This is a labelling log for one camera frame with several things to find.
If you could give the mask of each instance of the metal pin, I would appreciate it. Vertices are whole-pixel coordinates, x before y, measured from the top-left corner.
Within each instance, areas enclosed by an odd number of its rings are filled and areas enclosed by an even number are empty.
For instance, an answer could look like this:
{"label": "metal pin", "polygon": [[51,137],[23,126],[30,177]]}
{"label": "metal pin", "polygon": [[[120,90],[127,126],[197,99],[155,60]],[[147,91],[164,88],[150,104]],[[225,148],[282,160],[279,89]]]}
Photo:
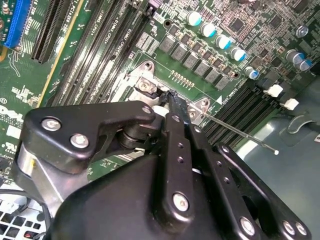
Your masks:
{"label": "metal pin", "polygon": [[268,150],[273,151],[274,155],[278,155],[278,154],[279,154],[279,151],[278,151],[278,150],[276,150],[276,149],[274,149],[273,147],[265,144],[263,141],[255,138],[254,136],[251,136],[251,135],[249,135],[249,134],[247,134],[247,133],[245,133],[245,132],[237,129],[237,128],[235,128],[235,127],[233,127],[233,126],[231,126],[231,125],[229,125],[229,124],[227,124],[227,123],[225,123],[225,122],[223,122],[223,121],[215,118],[214,116],[210,116],[209,114],[203,112],[201,109],[199,109],[198,107],[196,107],[196,106],[193,105],[193,104],[190,104],[190,106],[192,106],[195,110],[199,111],[202,115],[204,115],[204,116],[207,117],[208,119],[216,122],[217,124],[220,124],[221,126],[225,127],[226,129],[229,129],[230,131],[233,131],[233,132],[235,132],[236,134],[239,134],[240,136],[242,136],[242,137],[244,137],[244,138],[246,138],[246,139],[248,139],[248,140],[250,140],[250,141],[255,142],[256,144],[258,144],[259,146],[261,146],[261,147],[263,147],[263,148],[265,148],[265,149],[268,149]]}

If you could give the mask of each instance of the cable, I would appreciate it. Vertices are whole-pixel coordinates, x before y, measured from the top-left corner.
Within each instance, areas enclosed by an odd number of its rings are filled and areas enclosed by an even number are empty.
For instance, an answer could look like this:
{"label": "cable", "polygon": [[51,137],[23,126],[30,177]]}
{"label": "cable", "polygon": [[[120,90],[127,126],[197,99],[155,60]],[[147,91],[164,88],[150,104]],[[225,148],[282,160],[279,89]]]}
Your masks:
{"label": "cable", "polygon": [[[30,199],[30,200],[35,200],[29,193],[22,190],[0,189],[0,195],[1,194],[18,195],[18,196],[26,197],[27,199]],[[48,230],[52,221],[48,206],[44,202],[38,202],[37,200],[35,201],[42,207],[42,212],[44,214],[45,227],[46,227],[46,230]],[[45,234],[46,234],[45,232],[39,233],[38,235],[34,236],[33,239],[35,240],[35,239],[41,238]]]}

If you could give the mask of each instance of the expansion slot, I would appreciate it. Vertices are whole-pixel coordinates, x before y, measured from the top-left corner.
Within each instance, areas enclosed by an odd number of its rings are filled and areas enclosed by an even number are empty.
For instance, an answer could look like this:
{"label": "expansion slot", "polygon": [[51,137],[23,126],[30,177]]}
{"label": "expansion slot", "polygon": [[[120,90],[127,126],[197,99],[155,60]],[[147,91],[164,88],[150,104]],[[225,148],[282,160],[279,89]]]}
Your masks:
{"label": "expansion slot", "polygon": [[14,48],[19,45],[29,14],[31,2],[31,0],[16,1],[9,33],[6,38],[6,42],[4,43],[4,46],[7,48]]}
{"label": "expansion slot", "polygon": [[40,64],[49,60],[72,0],[50,0],[31,59]]}

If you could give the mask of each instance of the electrolytic capacitor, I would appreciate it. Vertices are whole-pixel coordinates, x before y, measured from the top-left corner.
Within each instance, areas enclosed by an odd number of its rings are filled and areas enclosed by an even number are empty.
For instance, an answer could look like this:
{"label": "electrolytic capacitor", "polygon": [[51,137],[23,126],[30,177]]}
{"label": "electrolytic capacitor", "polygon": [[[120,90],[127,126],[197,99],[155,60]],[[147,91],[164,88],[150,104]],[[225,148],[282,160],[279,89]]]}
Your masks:
{"label": "electrolytic capacitor", "polygon": [[311,68],[312,66],[312,62],[309,59],[305,59],[303,60],[301,63],[299,64],[295,64],[294,65],[297,69],[299,69],[300,71],[307,71]]}
{"label": "electrolytic capacitor", "polygon": [[242,50],[240,47],[235,46],[231,49],[230,56],[232,59],[236,61],[242,61],[246,58],[246,52]]}
{"label": "electrolytic capacitor", "polygon": [[255,80],[259,77],[259,73],[258,71],[254,70],[254,68],[252,66],[248,66],[245,71],[244,71],[245,75],[247,75],[248,78]]}
{"label": "electrolytic capacitor", "polygon": [[285,58],[290,63],[293,63],[294,65],[296,65],[296,64],[300,64],[305,59],[305,55],[301,52],[291,49],[286,53]]}
{"label": "electrolytic capacitor", "polygon": [[215,25],[212,23],[203,23],[200,27],[201,34],[207,38],[212,37],[217,32]]}
{"label": "electrolytic capacitor", "polygon": [[186,15],[186,22],[190,26],[198,26],[201,23],[201,14],[197,11],[190,11]]}
{"label": "electrolytic capacitor", "polygon": [[219,35],[215,39],[215,44],[218,48],[227,49],[230,47],[231,40],[226,35]]}

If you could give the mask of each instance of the microchip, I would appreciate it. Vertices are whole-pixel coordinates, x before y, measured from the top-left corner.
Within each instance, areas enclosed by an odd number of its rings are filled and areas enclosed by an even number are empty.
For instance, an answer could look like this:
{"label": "microchip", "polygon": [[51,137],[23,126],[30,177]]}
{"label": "microchip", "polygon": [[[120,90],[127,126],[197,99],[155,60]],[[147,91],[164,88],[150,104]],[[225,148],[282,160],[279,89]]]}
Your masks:
{"label": "microchip", "polygon": [[298,14],[301,14],[306,7],[308,7],[308,0],[300,0],[300,2],[294,7],[294,11]]}
{"label": "microchip", "polygon": [[212,52],[211,51],[206,51],[205,54],[203,55],[203,58],[205,60],[208,60],[211,56],[212,56]]}
{"label": "microchip", "polygon": [[277,27],[279,27],[281,22],[282,20],[279,16],[274,16],[274,18],[270,22],[270,25],[276,29]]}
{"label": "microchip", "polygon": [[264,58],[267,54],[268,54],[268,50],[267,49],[263,49],[262,52],[260,53],[260,57]]}
{"label": "microchip", "polygon": [[279,79],[279,76],[275,71],[271,70],[265,75],[265,78],[269,79],[275,83]]}
{"label": "microchip", "polygon": [[236,32],[239,32],[239,30],[243,27],[244,23],[239,19],[237,18],[234,23],[231,24],[231,28],[236,31]]}
{"label": "microchip", "polygon": [[180,61],[183,56],[187,53],[187,48],[183,44],[179,44],[179,46],[173,51],[171,54],[171,57],[173,57],[175,60]]}
{"label": "microchip", "polygon": [[228,74],[228,73],[230,73],[231,70],[232,70],[231,67],[226,66],[226,68],[223,70],[223,73],[224,73],[224,74]]}
{"label": "microchip", "polygon": [[281,59],[277,56],[271,62],[271,64],[276,68],[279,67],[281,63],[282,63]]}
{"label": "microchip", "polygon": [[263,64],[263,60],[256,56],[253,61],[251,62],[251,67],[253,67],[254,69],[260,67]]}
{"label": "microchip", "polygon": [[199,58],[193,52],[191,52],[184,61],[183,65],[188,69],[192,69],[198,60]]}
{"label": "microchip", "polygon": [[286,77],[290,80],[294,79],[296,76],[297,76],[297,73],[293,70],[286,75]]}
{"label": "microchip", "polygon": [[192,50],[197,53],[201,47],[202,47],[202,45],[199,42],[196,42],[194,44]]}
{"label": "microchip", "polygon": [[260,2],[259,1],[255,1],[254,4],[252,4],[251,8],[253,10],[257,10],[260,7]]}
{"label": "microchip", "polygon": [[215,85],[215,87],[221,91],[227,86],[228,83],[229,80],[226,77],[222,77],[220,81]]}
{"label": "microchip", "polygon": [[209,74],[205,77],[205,80],[208,81],[209,83],[213,84],[218,77],[221,75],[214,69],[212,69]]}
{"label": "microchip", "polygon": [[202,61],[194,72],[195,74],[202,77],[206,73],[208,68],[209,68],[209,65],[206,62]]}
{"label": "microchip", "polygon": [[178,31],[179,31],[178,26],[173,24],[169,30],[169,34],[171,34],[172,36],[175,36]]}
{"label": "microchip", "polygon": [[172,36],[167,35],[160,44],[159,49],[161,49],[165,53],[168,53],[175,42],[176,40]]}
{"label": "microchip", "polygon": [[216,68],[220,66],[220,64],[222,63],[222,60],[220,58],[217,58],[214,63],[213,66],[215,66]]}
{"label": "microchip", "polygon": [[181,42],[182,42],[183,44],[187,44],[190,39],[191,39],[191,36],[190,36],[189,34],[185,34],[185,35],[183,35],[183,37],[181,38]]}

